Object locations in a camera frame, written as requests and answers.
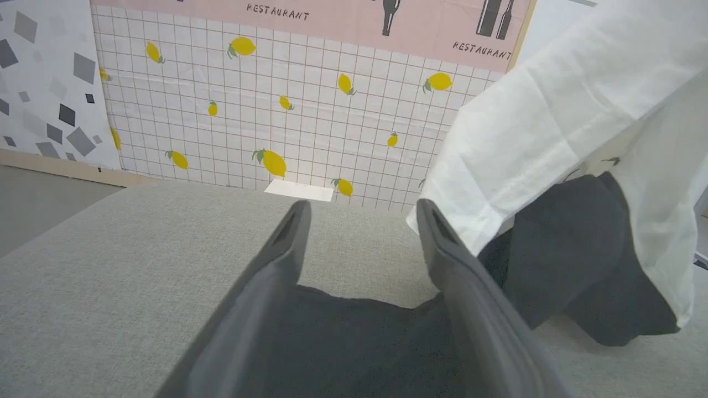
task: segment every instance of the grid pattern wallpaper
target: grid pattern wallpaper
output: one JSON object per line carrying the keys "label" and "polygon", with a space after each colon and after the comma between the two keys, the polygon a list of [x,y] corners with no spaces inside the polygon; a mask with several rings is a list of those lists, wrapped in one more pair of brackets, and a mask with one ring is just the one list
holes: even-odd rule
{"label": "grid pattern wallpaper", "polygon": [[[335,188],[337,203],[407,211],[459,108],[501,78],[247,25],[104,6],[92,14],[121,166],[157,178],[262,191],[282,178],[254,159],[266,149],[285,161],[286,181]],[[256,50],[229,54],[239,37]],[[150,43],[164,63],[149,57]],[[451,87],[424,91],[438,72]],[[353,95],[340,88],[342,74]],[[188,169],[168,151],[183,154]],[[336,178],[351,183],[350,196]]]}

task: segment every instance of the yellow lemon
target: yellow lemon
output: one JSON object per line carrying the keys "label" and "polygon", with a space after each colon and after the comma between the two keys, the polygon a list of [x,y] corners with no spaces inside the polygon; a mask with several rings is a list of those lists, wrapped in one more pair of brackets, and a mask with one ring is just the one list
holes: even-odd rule
{"label": "yellow lemon", "polygon": [[276,154],[273,151],[266,151],[265,149],[261,149],[260,151],[253,151],[251,159],[254,156],[258,157],[258,163],[263,161],[265,169],[268,170],[272,175],[285,178],[285,161],[282,160],[282,157],[280,157],[279,154]]}
{"label": "yellow lemon", "polygon": [[342,195],[346,195],[351,198],[351,195],[354,192],[354,187],[352,187],[351,182],[343,178],[335,178],[331,183],[334,184],[334,186],[339,187],[339,192]]}
{"label": "yellow lemon", "polygon": [[446,73],[440,72],[428,77],[423,85],[423,92],[426,92],[426,90],[432,91],[433,89],[438,91],[447,90],[451,85],[452,80],[450,80],[450,77]]}
{"label": "yellow lemon", "polygon": [[147,42],[147,47],[145,48],[147,51],[147,56],[150,57],[153,61],[157,62],[158,64],[164,64],[165,59],[160,55],[160,50],[155,47],[154,44],[151,42]]}
{"label": "yellow lemon", "polygon": [[101,76],[101,78],[105,81],[111,81],[113,80],[113,77],[110,77],[109,74],[107,74],[104,70],[104,68],[98,68],[98,74]]}
{"label": "yellow lemon", "polygon": [[280,106],[282,106],[285,110],[295,109],[295,107],[290,104],[290,100],[284,96],[280,96]]}
{"label": "yellow lemon", "polygon": [[118,135],[118,132],[115,131],[115,128],[111,127],[110,133],[113,136],[113,142],[115,143],[115,148],[120,151],[120,136]]}
{"label": "yellow lemon", "polygon": [[165,156],[167,157],[167,159],[171,159],[172,163],[174,163],[175,166],[179,167],[180,169],[187,169],[187,158],[185,158],[184,155],[182,155],[181,153],[175,151],[167,151],[165,152]]}
{"label": "yellow lemon", "polygon": [[356,94],[356,91],[354,91],[354,88],[352,87],[352,81],[349,79],[349,76],[344,73],[339,76],[339,89],[344,91],[344,94],[348,96],[353,96]]}
{"label": "yellow lemon", "polygon": [[217,106],[217,103],[214,101],[209,102],[209,108],[207,109],[209,112],[209,116],[216,116],[217,112],[219,111],[219,107]]}
{"label": "yellow lemon", "polygon": [[231,42],[228,54],[229,58],[231,58],[232,55],[238,57],[238,55],[236,55],[237,53],[240,55],[251,55],[254,51],[256,51],[256,46],[251,39],[240,37],[235,38],[234,41]]}
{"label": "yellow lemon", "polygon": [[396,144],[398,144],[398,134],[392,132],[391,137],[389,137],[389,147],[395,147]]}

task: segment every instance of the white cloth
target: white cloth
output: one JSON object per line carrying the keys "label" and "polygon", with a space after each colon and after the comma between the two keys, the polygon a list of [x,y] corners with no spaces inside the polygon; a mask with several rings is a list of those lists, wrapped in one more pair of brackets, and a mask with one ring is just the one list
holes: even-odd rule
{"label": "white cloth", "polygon": [[[552,184],[619,157],[611,172],[636,254],[685,325],[696,242],[688,191],[708,153],[706,16],[698,0],[595,7],[462,107],[421,197],[478,254]],[[407,220],[417,231],[415,210]]]}

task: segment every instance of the wooden trim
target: wooden trim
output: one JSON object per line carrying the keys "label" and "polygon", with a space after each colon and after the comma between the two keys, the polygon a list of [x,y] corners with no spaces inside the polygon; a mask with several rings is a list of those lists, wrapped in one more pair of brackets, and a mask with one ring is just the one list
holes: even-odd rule
{"label": "wooden trim", "polygon": [[521,52],[521,45],[524,43],[526,38],[526,32],[529,29],[529,23],[531,23],[531,16],[533,11],[536,9],[536,0],[531,0],[529,3],[529,8],[526,10],[526,17],[524,17],[524,23],[521,25],[521,31],[519,32],[519,38],[516,40],[516,46],[514,47],[514,53],[511,55],[511,61],[509,61],[509,66],[506,69],[507,72],[516,66],[516,60],[519,58],[519,53]]}
{"label": "wooden trim", "polygon": [[26,154],[9,149],[0,149],[0,164],[114,186],[128,187],[162,181],[122,170],[98,168],[78,161]]}

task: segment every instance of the bottle illustration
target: bottle illustration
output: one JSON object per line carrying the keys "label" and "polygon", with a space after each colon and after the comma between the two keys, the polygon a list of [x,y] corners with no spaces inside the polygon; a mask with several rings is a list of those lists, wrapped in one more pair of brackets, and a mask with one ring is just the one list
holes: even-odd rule
{"label": "bottle illustration", "polygon": [[482,14],[480,14],[479,22],[477,23],[478,35],[491,37],[491,34],[494,32],[494,23],[496,23],[500,5],[501,0],[484,0]]}
{"label": "bottle illustration", "polygon": [[506,6],[506,11],[504,11],[504,14],[501,16],[499,29],[496,30],[496,38],[499,40],[506,39],[506,31],[509,30],[509,23],[511,22],[512,7],[514,7],[514,0],[509,0],[509,5]]}
{"label": "bottle illustration", "polygon": [[401,0],[384,0],[384,31],[383,35],[388,36],[391,33],[391,24],[394,21],[394,14],[398,11],[401,5]]}

